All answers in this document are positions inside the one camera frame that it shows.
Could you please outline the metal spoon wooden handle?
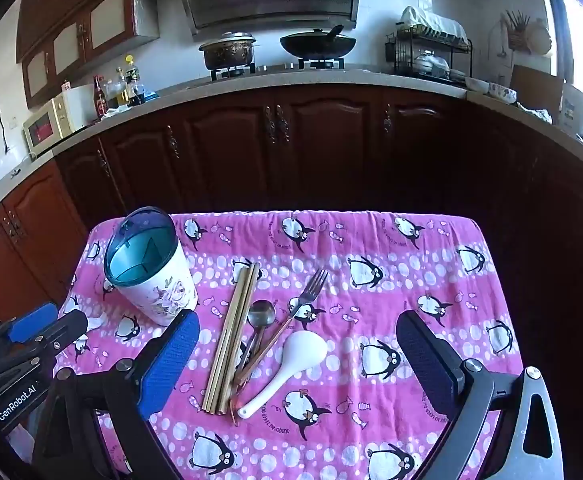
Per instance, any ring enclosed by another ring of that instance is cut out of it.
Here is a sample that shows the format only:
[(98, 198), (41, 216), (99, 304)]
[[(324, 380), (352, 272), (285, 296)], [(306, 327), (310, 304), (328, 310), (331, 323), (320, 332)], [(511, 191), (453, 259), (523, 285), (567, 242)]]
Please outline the metal spoon wooden handle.
[(253, 332), (245, 344), (241, 346), (240, 361), (236, 372), (241, 372), (251, 359), (260, 351), (267, 327), (270, 327), (276, 318), (274, 304), (265, 299), (256, 300), (250, 307), (247, 322)]

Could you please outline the white plastic rice paddle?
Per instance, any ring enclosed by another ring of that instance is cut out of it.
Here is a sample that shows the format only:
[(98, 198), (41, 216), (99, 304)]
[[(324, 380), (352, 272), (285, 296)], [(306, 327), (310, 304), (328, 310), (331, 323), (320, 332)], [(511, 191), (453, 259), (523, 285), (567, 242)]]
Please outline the white plastic rice paddle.
[(294, 374), (321, 364), (326, 359), (327, 352), (326, 341), (319, 334), (309, 330), (293, 332), (282, 347), (282, 362), (277, 373), (253, 399), (237, 411), (238, 417), (250, 418), (267, 401), (270, 401)]

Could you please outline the metal fork wooden handle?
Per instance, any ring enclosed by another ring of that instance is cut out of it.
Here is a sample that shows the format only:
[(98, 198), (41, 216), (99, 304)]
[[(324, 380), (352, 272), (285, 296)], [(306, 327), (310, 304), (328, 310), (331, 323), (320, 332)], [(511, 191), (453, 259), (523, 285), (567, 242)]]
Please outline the metal fork wooden handle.
[(328, 271), (324, 268), (317, 270), (314, 273), (311, 280), (308, 281), (307, 286), (305, 286), (305, 289), (303, 289), (303, 292), (298, 299), (296, 307), (294, 307), (293, 310), (291, 310), (288, 316), (292, 315), (295, 318), (297, 312), (302, 306), (304, 306), (305, 304), (311, 304), (311, 302), (313, 302), (317, 298), (317, 296), (320, 295), (320, 292), (328, 279), (328, 275), (329, 275)]

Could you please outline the white utensil holder blue rim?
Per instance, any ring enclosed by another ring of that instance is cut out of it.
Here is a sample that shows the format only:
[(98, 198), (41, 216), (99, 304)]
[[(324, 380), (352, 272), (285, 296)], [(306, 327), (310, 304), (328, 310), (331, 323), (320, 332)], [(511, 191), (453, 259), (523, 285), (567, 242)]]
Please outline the white utensil holder blue rim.
[(198, 292), (174, 221), (156, 207), (126, 216), (108, 242), (108, 282), (147, 318), (169, 325), (183, 310), (194, 310)]

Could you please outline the pink penguin tablecloth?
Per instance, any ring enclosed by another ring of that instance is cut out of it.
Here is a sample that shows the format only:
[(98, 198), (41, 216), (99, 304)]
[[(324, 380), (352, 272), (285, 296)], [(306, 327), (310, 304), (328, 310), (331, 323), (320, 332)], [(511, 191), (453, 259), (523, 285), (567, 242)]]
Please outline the pink penguin tablecloth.
[(414, 313), (465, 364), (523, 368), (479, 226), (442, 214), (174, 217), (200, 332), (148, 424), (185, 479), (403, 479), (447, 421), (397, 336)]

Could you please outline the dark wooden base cabinets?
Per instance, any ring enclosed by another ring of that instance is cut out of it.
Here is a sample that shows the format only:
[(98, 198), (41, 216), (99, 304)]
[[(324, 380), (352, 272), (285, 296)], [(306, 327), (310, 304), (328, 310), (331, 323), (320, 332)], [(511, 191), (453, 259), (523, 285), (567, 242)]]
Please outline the dark wooden base cabinets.
[(84, 130), (0, 192), (0, 318), (64, 300), (87, 231), (144, 205), (458, 214), (522, 335), (583, 314), (583, 142), (474, 92), (209, 88)]

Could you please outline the cream microwave oven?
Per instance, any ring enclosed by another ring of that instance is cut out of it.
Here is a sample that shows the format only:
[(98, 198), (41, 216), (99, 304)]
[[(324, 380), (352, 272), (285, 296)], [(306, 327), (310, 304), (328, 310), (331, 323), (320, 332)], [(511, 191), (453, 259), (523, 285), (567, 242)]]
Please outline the cream microwave oven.
[(97, 121), (91, 86), (83, 84), (62, 90), (24, 122), (29, 155), (36, 159), (64, 138)]

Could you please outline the dark soy sauce bottle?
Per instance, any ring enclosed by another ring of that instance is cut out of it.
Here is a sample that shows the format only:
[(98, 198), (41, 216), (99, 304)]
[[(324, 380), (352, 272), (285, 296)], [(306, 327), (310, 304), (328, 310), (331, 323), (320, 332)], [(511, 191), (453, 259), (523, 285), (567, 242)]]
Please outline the dark soy sauce bottle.
[(137, 80), (131, 79), (128, 82), (128, 102), (131, 106), (137, 106), (144, 104), (145, 98), (145, 88)]

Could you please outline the yellow cap oil bottle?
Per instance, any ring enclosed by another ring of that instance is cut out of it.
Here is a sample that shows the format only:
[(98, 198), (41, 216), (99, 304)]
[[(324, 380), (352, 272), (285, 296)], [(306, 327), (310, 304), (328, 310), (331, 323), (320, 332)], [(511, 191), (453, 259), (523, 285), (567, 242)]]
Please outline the yellow cap oil bottle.
[(125, 80), (126, 80), (126, 86), (128, 87), (128, 82), (131, 79), (135, 79), (139, 82), (140, 76), (139, 76), (139, 69), (138, 69), (137, 65), (135, 64), (133, 55), (128, 54), (125, 57), (125, 63), (126, 63)]

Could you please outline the patterned ceramic bowl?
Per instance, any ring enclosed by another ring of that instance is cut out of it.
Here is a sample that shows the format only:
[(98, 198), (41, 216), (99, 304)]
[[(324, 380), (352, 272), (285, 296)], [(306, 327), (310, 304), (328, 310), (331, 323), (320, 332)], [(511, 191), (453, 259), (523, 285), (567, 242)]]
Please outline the patterned ceramic bowl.
[(488, 94), (491, 98), (497, 99), (507, 105), (512, 105), (517, 102), (517, 92), (515, 90), (497, 84), (496, 82), (489, 83)]

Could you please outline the lidded cooking pot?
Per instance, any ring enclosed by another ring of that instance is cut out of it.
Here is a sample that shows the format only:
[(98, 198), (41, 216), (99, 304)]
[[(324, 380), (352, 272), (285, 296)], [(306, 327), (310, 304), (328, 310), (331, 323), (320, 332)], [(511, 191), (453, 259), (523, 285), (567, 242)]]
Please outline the lidded cooking pot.
[(199, 47), (208, 70), (224, 70), (249, 65), (253, 61), (253, 45), (250, 32), (224, 32), (221, 37), (205, 42)]

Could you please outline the gas stove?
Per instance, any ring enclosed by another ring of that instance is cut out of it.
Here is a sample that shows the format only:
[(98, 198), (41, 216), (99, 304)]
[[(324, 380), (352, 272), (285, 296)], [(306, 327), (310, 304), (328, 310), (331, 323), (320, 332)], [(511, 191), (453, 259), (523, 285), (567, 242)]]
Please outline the gas stove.
[(302, 58), (298, 58), (295, 62), (284, 64), (256, 65), (256, 63), (250, 63), (243, 66), (219, 68), (218, 70), (211, 70), (210, 80), (219, 81), (254, 75), (300, 72), (300, 70), (343, 70), (344, 68), (344, 58), (328, 58), (327, 60), (302, 60)]

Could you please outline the black dish drying rack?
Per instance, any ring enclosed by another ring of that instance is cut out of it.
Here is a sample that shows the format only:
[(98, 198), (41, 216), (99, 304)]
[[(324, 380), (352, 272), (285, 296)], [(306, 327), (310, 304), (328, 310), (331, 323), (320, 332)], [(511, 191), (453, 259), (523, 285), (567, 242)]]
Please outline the black dish drying rack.
[(406, 6), (385, 42), (395, 75), (463, 86), (474, 75), (474, 46), (464, 26), (419, 6)]

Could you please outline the black wok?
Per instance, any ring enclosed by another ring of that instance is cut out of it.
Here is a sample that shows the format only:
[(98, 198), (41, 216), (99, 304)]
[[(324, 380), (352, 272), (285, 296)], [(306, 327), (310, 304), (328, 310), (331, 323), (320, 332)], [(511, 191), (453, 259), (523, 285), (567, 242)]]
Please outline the black wok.
[(280, 44), (291, 55), (302, 60), (334, 60), (353, 50), (357, 40), (342, 35), (341, 24), (332, 29), (314, 28), (311, 32), (295, 32), (280, 38)]

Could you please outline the upper wooden wall cabinet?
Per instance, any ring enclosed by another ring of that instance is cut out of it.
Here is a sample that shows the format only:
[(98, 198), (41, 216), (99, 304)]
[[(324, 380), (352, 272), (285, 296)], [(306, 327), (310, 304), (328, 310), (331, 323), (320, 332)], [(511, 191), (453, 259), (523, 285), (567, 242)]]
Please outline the upper wooden wall cabinet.
[(37, 107), (90, 66), (160, 37), (157, 0), (21, 0), (16, 62)]

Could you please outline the wall chopstick holder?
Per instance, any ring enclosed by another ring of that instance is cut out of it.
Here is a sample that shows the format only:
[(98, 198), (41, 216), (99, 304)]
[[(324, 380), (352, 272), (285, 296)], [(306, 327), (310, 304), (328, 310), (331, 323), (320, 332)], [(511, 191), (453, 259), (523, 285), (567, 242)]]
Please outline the wall chopstick holder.
[(526, 40), (527, 28), (530, 24), (530, 16), (520, 11), (506, 10), (504, 23), (507, 31), (508, 47), (512, 51), (529, 52)]

